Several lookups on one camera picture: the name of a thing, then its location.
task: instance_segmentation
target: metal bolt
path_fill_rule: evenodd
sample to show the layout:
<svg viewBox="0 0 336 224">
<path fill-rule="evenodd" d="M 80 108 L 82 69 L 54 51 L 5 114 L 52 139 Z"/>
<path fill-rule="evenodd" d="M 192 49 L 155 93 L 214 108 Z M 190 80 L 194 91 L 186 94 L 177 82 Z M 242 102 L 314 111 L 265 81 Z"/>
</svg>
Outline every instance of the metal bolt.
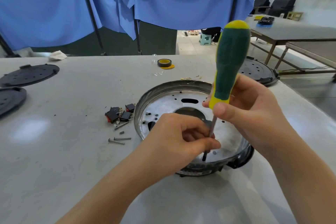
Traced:
<svg viewBox="0 0 336 224">
<path fill-rule="evenodd" d="M 109 142 L 109 143 L 117 143 L 117 144 L 125 144 L 124 142 L 111 140 L 111 138 L 108 139 L 108 142 Z"/>
<path fill-rule="evenodd" d="M 113 140 L 131 140 L 131 137 L 115 137 Z"/>
<path fill-rule="evenodd" d="M 121 125 L 119 125 L 119 126 L 116 126 L 116 127 L 114 128 L 114 130 L 117 130 L 118 128 L 121 128 L 122 126 L 125 126 L 128 122 L 129 122 L 129 121 L 127 121 L 127 122 L 125 122 L 125 123 L 123 123 L 123 124 L 121 124 Z"/>
</svg>

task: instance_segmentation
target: screwdriver handle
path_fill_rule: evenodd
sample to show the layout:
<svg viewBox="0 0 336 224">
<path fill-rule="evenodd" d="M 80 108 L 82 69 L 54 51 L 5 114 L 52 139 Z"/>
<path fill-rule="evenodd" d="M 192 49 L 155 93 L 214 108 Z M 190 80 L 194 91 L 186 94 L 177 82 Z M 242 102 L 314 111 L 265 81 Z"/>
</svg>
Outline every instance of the screwdriver handle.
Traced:
<svg viewBox="0 0 336 224">
<path fill-rule="evenodd" d="M 251 33 L 246 22 L 235 20 L 223 29 L 217 46 L 216 75 L 209 107 L 218 102 L 229 103 L 237 73 L 250 45 Z"/>
</svg>

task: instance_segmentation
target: hand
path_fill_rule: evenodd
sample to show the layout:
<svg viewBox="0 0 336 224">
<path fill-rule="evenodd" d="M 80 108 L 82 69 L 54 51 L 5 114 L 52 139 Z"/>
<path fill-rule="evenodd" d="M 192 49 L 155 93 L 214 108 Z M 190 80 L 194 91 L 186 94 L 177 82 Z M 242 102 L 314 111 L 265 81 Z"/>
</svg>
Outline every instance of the hand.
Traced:
<svg viewBox="0 0 336 224">
<path fill-rule="evenodd" d="M 211 94 L 204 107 L 209 107 Z M 262 155 L 271 154 L 286 138 L 297 136 L 283 115 L 273 93 L 262 84 L 239 74 L 230 104 L 217 103 L 213 114 L 229 121 Z"/>
<path fill-rule="evenodd" d="M 219 149 L 221 143 L 208 135 L 209 128 L 199 118 L 165 113 L 129 157 L 146 167 L 144 177 L 150 186 L 179 171 L 202 152 Z"/>
</svg>

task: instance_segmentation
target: electrical wire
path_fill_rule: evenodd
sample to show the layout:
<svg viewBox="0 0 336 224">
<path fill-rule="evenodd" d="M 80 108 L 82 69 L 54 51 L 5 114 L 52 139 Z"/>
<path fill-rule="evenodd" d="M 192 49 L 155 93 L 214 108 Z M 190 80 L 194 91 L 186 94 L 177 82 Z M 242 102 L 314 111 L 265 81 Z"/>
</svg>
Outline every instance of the electrical wire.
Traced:
<svg viewBox="0 0 336 224">
<path fill-rule="evenodd" d="M 330 66 L 324 66 L 324 67 L 314 67 L 314 68 L 301 68 L 302 70 L 309 70 L 309 69 L 327 69 L 327 68 L 330 68 Z M 294 72 L 296 70 L 299 70 L 299 69 L 287 69 L 287 70 L 281 70 L 282 72 L 285 72 L 285 71 L 291 71 L 291 72 Z"/>
</svg>

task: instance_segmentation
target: light blue stool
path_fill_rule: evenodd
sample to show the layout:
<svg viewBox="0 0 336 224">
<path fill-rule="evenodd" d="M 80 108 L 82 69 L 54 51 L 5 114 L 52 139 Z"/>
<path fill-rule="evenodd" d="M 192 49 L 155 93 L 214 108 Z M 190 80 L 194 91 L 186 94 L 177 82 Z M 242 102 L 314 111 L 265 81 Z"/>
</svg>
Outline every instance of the light blue stool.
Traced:
<svg viewBox="0 0 336 224">
<path fill-rule="evenodd" d="M 200 45 L 211 45 L 211 35 L 204 35 L 201 33 L 198 42 Z"/>
</svg>

